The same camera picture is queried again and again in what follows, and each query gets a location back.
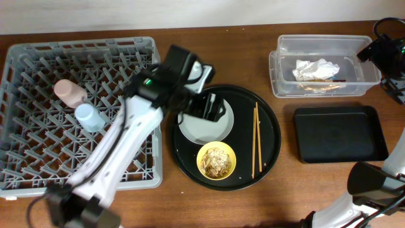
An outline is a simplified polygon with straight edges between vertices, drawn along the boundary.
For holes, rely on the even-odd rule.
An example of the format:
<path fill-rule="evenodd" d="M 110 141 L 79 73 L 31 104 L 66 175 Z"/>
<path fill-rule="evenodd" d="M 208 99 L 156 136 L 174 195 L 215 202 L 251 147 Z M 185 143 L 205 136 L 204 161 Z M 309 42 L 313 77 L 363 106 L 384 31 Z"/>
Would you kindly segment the round black tray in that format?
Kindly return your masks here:
<path fill-rule="evenodd" d="M 168 135 L 171 152 L 181 171 L 194 182 L 217 191 L 233 191 L 249 187 L 273 168 L 281 146 L 281 132 L 273 110 L 257 94 L 236 85 L 218 85 L 206 89 L 219 94 L 234 112 L 235 122 L 229 135 L 223 140 L 236 155 L 235 170 L 223 180 L 210 180 L 197 167 L 197 154 L 201 145 L 188 140 L 170 121 Z M 252 159 L 253 112 L 258 108 L 260 146 L 256 158 Z"/>

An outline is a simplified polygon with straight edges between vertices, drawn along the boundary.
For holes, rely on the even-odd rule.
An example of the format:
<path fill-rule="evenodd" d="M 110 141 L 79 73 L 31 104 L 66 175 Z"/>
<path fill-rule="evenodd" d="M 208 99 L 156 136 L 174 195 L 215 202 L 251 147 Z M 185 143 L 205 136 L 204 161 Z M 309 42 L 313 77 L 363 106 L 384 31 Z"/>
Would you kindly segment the pink cup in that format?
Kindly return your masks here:
<path fill-rule="evenodd" d="M 77 108 L 85 103 L 87 92 L 74 82 L 62 79 L 54 85 L 54 93 L 70 108 Z"/>

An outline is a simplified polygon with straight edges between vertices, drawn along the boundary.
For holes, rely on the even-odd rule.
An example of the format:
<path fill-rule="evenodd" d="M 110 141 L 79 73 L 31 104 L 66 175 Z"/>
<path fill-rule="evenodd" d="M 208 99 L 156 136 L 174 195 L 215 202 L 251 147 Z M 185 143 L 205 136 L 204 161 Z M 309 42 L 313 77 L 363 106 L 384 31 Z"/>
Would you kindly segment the white napkin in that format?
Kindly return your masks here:
<path fill-rule="evenodd" d="M 296 68 L 292 70 L 293 76 L 299 82 L 310 80 L 327 80 L 338 74 L 340 67 L 323 58 L 318 61 L 296 61 Z"/>

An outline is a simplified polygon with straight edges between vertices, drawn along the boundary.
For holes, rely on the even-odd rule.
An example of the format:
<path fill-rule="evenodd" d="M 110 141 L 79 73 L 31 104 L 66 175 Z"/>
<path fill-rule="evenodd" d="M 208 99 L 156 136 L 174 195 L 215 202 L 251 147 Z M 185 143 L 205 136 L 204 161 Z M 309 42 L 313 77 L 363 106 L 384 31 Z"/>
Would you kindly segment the wooden chopstick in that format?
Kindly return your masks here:
<path fill-rule="evenodd" d="M 259 120 L 259 105 L 255 103 L 254 108 L 254 148 L 258 151 L 259 172 L 263 171 L 262 152 L 261 152 L 261 133 L 260 133 L 260 120 Z"/>
<path fill-rule="evenodd" d="M 253 109 L 253 127 L 252 127 L 252 173 L 254 179 L 256 161 L 256 108 Z"/>

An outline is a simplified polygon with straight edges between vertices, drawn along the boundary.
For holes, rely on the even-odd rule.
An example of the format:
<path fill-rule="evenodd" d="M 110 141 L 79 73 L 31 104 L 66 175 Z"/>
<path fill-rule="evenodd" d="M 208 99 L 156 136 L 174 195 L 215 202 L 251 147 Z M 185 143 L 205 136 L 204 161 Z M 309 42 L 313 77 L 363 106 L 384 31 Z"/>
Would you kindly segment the light blue cup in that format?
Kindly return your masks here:
<path fill-rule="evenodd" d="M 75 118 L 81 124 L 84 130 L 93 133 L 101 130 L 106 122 L 100 116 L 98 110 L 91 104 L 80 104 L 75 109 Z"/>

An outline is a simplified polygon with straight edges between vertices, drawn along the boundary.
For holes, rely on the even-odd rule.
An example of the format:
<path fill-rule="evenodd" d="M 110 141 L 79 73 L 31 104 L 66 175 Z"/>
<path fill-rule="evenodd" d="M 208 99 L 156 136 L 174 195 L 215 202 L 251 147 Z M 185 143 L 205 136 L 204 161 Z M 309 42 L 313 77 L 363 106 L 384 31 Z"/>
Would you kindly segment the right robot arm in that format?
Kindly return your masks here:
<path fill-rule="evenodd" d="M 404 102 L 404 39 L 377 34 L 360 51 L 384 75 L 381 87 L 398 103 Z M 299 227 L 367 227 L 370 221 L 404 211 L 404 138 L 400 137 L 382 167 L 357 162 L 347 180 L 347 192 L 332 205 L 311 212 Z"/>

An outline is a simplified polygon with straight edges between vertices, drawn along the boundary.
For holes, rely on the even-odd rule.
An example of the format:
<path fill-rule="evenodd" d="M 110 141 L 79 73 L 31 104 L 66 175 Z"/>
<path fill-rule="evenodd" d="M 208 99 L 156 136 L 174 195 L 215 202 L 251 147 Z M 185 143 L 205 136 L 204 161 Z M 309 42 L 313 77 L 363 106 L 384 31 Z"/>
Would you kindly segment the yellow bowl with food scraps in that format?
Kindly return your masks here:
<path fill-rule="evenodd" d="M 196 164 L 200 173 L 212 180 L 221 181 L 230 177 L 237 164 L 233 149 L 220 141 L 205 144 L 196 156 Z"/>

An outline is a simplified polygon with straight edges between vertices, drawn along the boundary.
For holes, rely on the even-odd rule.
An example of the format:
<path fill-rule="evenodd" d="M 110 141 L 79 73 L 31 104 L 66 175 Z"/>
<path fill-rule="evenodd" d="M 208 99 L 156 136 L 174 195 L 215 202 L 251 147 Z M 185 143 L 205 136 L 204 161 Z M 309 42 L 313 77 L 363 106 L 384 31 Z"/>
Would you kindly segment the grey plate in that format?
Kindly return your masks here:
<path fill-rule="evenodd" d="M 204 145 L 211 141 L 222 141 L 231 132 L 234 126 L 234 113 L 232 107 L 224 99 L 226 112 L 219 121 L 211 122 L 187 114 L 178 115 L 181 133 L 191 142 Z"/>

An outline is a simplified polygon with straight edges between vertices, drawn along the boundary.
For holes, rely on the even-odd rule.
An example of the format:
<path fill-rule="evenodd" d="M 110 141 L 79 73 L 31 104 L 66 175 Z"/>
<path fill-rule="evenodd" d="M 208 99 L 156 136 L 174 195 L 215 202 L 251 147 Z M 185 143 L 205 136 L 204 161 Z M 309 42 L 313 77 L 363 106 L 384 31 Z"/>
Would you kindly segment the black rectangular tray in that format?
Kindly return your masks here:
<path fill-rule="evenodd" d="M 294 126 L 303 163 L 375 162 L 389 156 L 371 106 L 298 108 Z"/>

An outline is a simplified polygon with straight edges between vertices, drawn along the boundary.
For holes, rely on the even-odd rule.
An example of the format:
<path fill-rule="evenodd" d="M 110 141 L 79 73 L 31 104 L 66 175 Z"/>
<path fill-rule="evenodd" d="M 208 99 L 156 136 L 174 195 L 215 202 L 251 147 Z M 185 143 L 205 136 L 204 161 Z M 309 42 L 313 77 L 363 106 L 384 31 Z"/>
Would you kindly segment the gold foil wrapper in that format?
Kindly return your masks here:
<path fill-rule="evenodd" d="M 304 91 L 311 91 L 313 93 L 325 93 L 335 89 L 343 89 L 346 87 L 346 80 L 335 79 L 314 79 L 309 80 L 312 84 L 298 84 L 297 87 Z"/>

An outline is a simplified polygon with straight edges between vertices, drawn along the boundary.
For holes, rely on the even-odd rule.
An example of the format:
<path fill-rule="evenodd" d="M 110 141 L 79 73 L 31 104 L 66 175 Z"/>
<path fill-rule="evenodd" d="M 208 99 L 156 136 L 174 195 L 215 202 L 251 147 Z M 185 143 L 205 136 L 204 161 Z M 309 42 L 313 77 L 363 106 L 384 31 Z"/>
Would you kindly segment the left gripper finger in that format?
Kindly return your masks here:
<path fill-rule="evenodd" d="M 216 100 L 216 95 L 212 93 L 207 93 L 206 94 L 206 104 L 204 108 L 204 113 L 203 113 L 203 119 L 209 120 L 209 121 L 214 121 L 215 120 L 215 114 L 213 111 L 215 110 L 215 100 Z"/>
<path fill-rule="evenodd" d="M 222 98 L 221 95 L 215 94 L 214 107 L 213 107 L 213 113 L 214 113 L 213 121 L 214 122 L 219 121 L 219 119 L 222 116 L 224 116 L 225 112 L 226 112 L 226 108 L 225 108 L 224 99 Z"/>

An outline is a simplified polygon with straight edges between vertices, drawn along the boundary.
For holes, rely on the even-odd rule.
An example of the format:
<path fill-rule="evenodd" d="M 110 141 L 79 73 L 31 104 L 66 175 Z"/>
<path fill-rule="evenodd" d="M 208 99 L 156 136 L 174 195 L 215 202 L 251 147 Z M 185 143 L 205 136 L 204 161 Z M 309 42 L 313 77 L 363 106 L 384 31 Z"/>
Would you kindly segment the clear plastic bin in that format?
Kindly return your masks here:
<path fill-rule="evenodd" d="M 357 54 L 371 38 L 363 35 L 281 35 L 277 49 L 269 55 L 270 82 L 277 98 L 321 98 L 362 96 L 379 84 L 382 74 L 370 61 L 361 62 Z M 346 80 L 346 87 L 325 93 L 313 93 L 297 87 L 299 82 L 292 74 L 296 61 L 325 59 L 338 64 L 340 71 L 329 79 Z"/>

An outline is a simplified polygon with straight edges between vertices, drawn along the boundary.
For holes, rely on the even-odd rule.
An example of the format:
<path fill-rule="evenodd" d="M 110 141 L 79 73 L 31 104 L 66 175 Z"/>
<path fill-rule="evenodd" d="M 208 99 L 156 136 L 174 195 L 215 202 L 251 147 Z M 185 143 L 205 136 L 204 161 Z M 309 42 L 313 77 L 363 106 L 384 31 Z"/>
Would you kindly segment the right wooden chopstick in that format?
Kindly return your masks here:
<path fill-rule="evenodd" d="M 254 148 L 258 151 L 259 172 L 263 171 L 262 152 L 261 152 L 261 133 L 260 133 L 260 120 L 259 120 L 259 105 L 255 103 L 254 108 Z"/>

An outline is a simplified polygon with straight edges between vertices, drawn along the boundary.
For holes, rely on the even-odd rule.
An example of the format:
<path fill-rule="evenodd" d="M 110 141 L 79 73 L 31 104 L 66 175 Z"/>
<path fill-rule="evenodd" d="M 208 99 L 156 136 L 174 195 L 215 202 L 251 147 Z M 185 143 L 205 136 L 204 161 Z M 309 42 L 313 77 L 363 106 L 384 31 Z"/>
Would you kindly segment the grey dishwasher rack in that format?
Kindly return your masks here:
<path fill-rule="evenodd" d="M 159 61 L 151 37 L 11 46 L 1 78 L 1 196 L 35 197 L 64 184 L 106 134 L 82 128 L 74 110 L 55 95 L 57 81 L 83 88 L 86 101 L 110 125 L 125 84 Z"/>

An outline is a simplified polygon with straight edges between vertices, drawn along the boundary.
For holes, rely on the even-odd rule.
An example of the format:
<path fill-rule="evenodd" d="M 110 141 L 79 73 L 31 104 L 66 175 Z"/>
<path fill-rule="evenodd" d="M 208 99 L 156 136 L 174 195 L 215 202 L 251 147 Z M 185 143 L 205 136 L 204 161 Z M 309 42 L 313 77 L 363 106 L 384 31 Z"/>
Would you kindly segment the left wooden chopstick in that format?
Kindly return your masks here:
<path fill-rule="evenodd" d="M 253 109 L 253 127 L 252 127 L 252 173 L 254 179 L 256 161 L 256 108 Z"/>

